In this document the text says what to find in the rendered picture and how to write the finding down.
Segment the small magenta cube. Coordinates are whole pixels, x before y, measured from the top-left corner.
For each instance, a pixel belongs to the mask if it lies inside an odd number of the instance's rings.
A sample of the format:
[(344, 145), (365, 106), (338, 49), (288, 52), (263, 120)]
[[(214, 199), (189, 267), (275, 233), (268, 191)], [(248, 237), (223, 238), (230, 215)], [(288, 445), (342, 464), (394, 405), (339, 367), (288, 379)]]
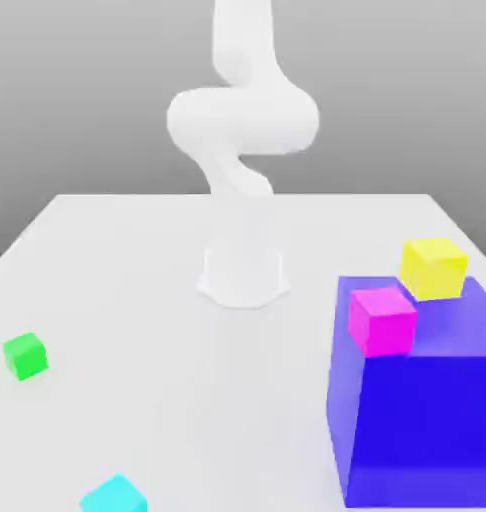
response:
[(417, 310), (399, 288), (353, 290), (348, 313), (348, 333), (366, 358), (410, 352)]

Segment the small yellow cube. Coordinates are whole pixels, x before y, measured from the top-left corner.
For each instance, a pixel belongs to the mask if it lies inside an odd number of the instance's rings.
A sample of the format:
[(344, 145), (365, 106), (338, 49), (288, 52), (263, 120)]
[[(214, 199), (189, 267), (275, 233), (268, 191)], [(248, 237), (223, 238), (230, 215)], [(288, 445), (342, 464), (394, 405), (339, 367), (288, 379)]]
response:
[(447, 238), (403, 242), (399, 280), (416, 301), (461, 295), (469, 257)]

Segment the small green cube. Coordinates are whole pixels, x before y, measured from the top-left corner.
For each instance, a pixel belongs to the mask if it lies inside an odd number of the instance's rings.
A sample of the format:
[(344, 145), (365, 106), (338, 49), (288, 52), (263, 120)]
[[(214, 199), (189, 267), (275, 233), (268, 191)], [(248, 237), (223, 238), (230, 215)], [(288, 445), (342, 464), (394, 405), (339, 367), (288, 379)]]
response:
[(46, 348), (32, 332), (5, 341), (3, 354), (9, 370), (19, 381), (48, 368)]

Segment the small cyan cube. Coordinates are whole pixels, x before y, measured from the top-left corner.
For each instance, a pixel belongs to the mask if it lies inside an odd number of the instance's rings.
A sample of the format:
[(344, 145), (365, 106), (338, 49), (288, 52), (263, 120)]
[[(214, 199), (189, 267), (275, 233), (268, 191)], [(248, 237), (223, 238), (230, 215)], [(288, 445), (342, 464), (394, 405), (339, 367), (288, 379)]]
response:
[(116, 474), (80, 500), (81, 512), (148, 512), (145, 496), (123, 474)]

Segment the large blue box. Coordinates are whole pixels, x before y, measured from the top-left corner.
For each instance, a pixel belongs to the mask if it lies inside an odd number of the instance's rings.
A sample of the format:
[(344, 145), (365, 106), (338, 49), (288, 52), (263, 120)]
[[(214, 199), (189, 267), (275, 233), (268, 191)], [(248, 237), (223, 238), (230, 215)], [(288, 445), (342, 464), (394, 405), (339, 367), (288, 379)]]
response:
[(368, 358), (348, 331), (353, 291), (392, 276), (338, 281), (327, 419), (349, 508), (486, 507), (486, 291), (418, 304), (407, 355)]

